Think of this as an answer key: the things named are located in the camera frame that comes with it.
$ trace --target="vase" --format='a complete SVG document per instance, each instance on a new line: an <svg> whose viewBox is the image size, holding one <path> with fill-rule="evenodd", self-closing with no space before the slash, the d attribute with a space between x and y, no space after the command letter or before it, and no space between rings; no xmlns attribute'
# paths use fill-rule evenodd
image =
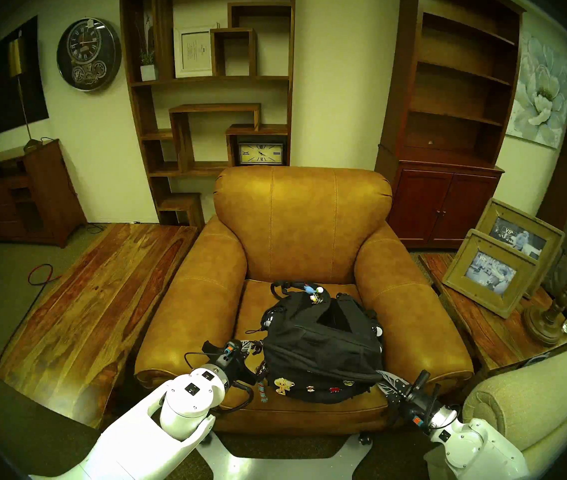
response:
<svg viewBox="0 0 567 480"><path fill-rule="evenodd" d="M141 66L141 80L142 81L156 81L159 77L156 65L142 65Z"/></svg>

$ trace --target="black backpack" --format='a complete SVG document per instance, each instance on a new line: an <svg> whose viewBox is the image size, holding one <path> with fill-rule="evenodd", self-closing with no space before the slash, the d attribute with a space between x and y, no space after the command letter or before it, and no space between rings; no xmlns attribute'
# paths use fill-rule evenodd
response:
<svg viewBox="0 0 567 480"><path fill-rule="evenodd" d="M281 286L285 297L275 292ZM269 385L279 394L310 403L334 404L357 396L383 377L382 328L374 311L365 312L352 296L327 290L311 297L314 283L276 281L270 290L280 301L265 311L262 330L264 367Z"/></svg>

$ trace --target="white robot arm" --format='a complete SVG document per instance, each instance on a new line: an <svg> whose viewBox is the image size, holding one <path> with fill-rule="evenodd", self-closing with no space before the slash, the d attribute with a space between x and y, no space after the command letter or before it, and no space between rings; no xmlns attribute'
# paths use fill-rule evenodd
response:
<svg viewBox="0 0 567 480"><path fill-rule="evenodd" d="M436 395L428 395L421 387L430 374L423 370L416 382L387 372L380 372L385 382L379 388L389 405L398 408L399 416L412 421L445 449L445 460L460 479L515 480L528 479L526 459L519 449L495 430L487 421L473 418L462 423L454 409L443 406Z"/></svg>
<svg viewBox="0 0 567 480"><path fill-rule="evenodd" d="M163 480L213 429L218 406L231 385L245 389L248 400L255 376L245 366L242 344L204 345L212 353L208 363L156 388L149 396L108 427L79 465L54 477L57 480ZM445 447L446 462L457 478L515 480L529 478L522 453L486 421L461 423L457 411L441 405L421 387L430 374L423 371L410 385L381 372L380 389L399 415L422 428L432 442ZM151 418L161 407L160 426ZM31 475L33 479L47 479Z"/></svg>
<svg viewBox="0 0 567 480"><path fill-rule="evenodd" d="M214 346L204 346L209 352ZM236 380L254 384L245 353L231 340L208 363L157 387L111 424L88 456L57 480L163 480L213 429L209 411ZM242 389L250 389L239 384ZM247 405L252 400L249 392ZM161 407L159 427L152 415ZM33 479L47 479L31 475Z"/></svg>

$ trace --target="wall clock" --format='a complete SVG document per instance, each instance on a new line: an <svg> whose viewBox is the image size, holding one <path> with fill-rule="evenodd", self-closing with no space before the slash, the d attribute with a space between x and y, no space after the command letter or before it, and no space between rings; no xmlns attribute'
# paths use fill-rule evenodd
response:
<svg viewBox="0 0 567 480"><path fill-rule="evenodd" d="M240 165L284 165L284 143L239 142Z"/></svg>
<svg viewBox="0 0 567 480"><path fill-rule="evenodd" d="M121 48L117 33L103 20L82 18L68 26L57 46L63 79L80 91L94 91L117 75Z"/></svg>

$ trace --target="red cable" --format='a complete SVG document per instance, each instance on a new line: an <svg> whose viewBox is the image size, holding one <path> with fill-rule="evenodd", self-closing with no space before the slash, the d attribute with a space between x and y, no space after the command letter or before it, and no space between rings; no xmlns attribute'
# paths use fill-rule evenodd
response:
<svg viewBox="0 0 567 480"><path fill-rule="evenodd" d="M48 273L48 278L45 279L45 281L43 282L32 282L30 280L30 277L32 276L32 274L39 270L42 266L48 266L50 267L50 272ZM41 289L39 289L39 292L37 293L37 295L34 297L34 299L32 300L32 303L30 304L30 307L26 310L25 314L22 316L21 320L19 321L19 323L16 325L15 329L12 331L12 333L10 334L10 337L8 338L8 342L6 343L6 345L4 346L4 348L1 350L1 354L0 354L0 364L1 364L1 359L3 358L4 352L6 351L6 348L8 347L8 344L10 343L10 341L12 340L12 338L15 336L17 330L19 330L19 327L21 327L21 324L24 322L24 319L26 319L26 316L28 316L28 313L30 313L30 310L35 306L35 303L37 302L37 300L39 299L39 296L41 296L41 293L44 291L44 289L46 288L46 285L50 284L50 282L57 280L59 277L61 277L61 275L58 275L54 278L53 277L53 265L51 265L50 263L42 263L39 266L34 267L30 273L28 274L28 283L31 286L41 286Z"/></svg>

